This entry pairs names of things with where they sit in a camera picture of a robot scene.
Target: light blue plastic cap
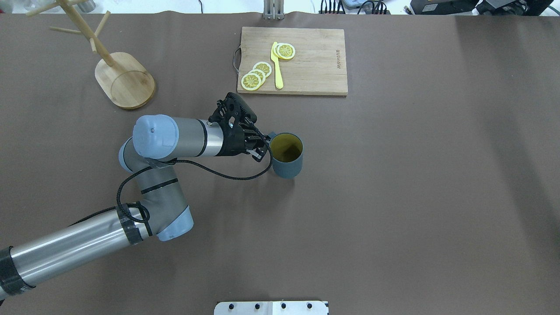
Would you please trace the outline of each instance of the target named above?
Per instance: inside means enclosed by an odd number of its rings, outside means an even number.
[[[166,240],[174,239],[190,231],[193,225],[193,216],[190,214],[190,207],[187,206],[185,211],[183,211],[177,219],[156,235],[160,241],[165,242]]]
[[[128,140],[126,140],[126,142],[122,145],[122,147],[120,147],[119,150],[119,163],[120,166],[123,167],[123,169],[129,173],[133,173],[131,169],[128,168],[127,164],[124,162],[124,147],[127,146],[128,141],[130,141],[130,139],[132,138],[128,138]]]
[[[170,155],[179,141],[179,128],[167,115],[140,117],[132,130],[134,149],[144,158],[163,159]]]

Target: wooden cutting board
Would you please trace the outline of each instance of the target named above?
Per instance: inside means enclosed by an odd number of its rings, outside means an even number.
[[[290,43],[296,49],[291,60],[280,59],[284,88],[274,85],[272,43]],[[241,78],[259,61],[272,66],[272,74],[256,91],[241,87]],[[243,27],[237,92],[260,94],[348,95],[344,30]]]

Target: gray tabletop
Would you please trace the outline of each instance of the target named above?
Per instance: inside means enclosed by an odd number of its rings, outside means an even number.
[[[42,283],[2,313],[212,314],[278,299],[328,300],[331,314],[560,313],[560,19],[112,15],[101,40],[157,83],[134,111],[103,94],[83,37],[48,26],[72,24],[0,15],[0,248],[113,205],[138,117],[207,118],[235,91],[242,26],[345,29],[349,92],[247,95],[261,130],[303,139],[296,179],[177,166],[192,231]]]

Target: citrus slice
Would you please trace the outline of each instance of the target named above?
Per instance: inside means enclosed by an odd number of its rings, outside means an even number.
[[[254,91],[262,84],[263,80],[254,72],[249,72],[241,78],[241,86],[247,91]]]
[[[270,63],[265,62],[265,61],[257,62],[253,66],[253,69],[262,70],[265,74],[265,77],[267,77],[267,78],[272,73],[272,66],[270,65]]]
[[[276,45],[276,48],[274,49],[274,52],[275,55],[278,56],[278,58],[289,60],[296,55],[296,48],[294,48],[292,44],[278,43]]]
[[[260,80],[264,83],[264,80],[267,79],[267,74],[264,73],[264,71],[262,71],[261,69],[253,69],[251,71],[249,71],[249,73],[256,73],[257,75],[259,75]]]

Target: blue mug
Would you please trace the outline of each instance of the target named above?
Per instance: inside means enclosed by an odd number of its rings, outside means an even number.
[[[304,162],[304,143],[293,133],[271,132],[270,149],[274,158],[272,168],[276,175],[282,178],[294,178],[301,172]]]

